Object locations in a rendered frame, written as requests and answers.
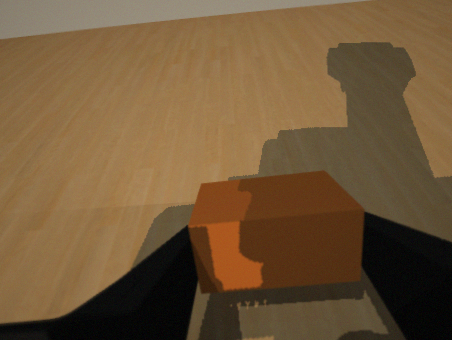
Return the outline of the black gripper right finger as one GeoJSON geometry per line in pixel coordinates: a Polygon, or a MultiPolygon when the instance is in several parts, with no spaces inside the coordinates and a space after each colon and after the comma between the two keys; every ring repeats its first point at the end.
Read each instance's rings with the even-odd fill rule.
{"type": "Polygon", "coordinates": [[[452,242],[364,212],[361,266],[406,340],[452,340],[452,242]]]}

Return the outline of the brown block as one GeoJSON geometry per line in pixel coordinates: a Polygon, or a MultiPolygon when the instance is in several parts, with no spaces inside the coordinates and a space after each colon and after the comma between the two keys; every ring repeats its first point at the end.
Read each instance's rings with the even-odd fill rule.
{"type": "Polygon", "coordinates": [[[360,281],[364,208],[325,170],[201,183],[201,294],[360,281]]]}

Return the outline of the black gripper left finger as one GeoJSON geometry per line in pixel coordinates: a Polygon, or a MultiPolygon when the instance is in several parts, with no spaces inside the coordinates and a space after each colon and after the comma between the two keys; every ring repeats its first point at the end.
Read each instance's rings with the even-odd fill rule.
{"type": "Polygon", "coordinates": [[[197,284],[187,225],[76,310],[2,323],[0,340],[186,340],[197,284]]]}

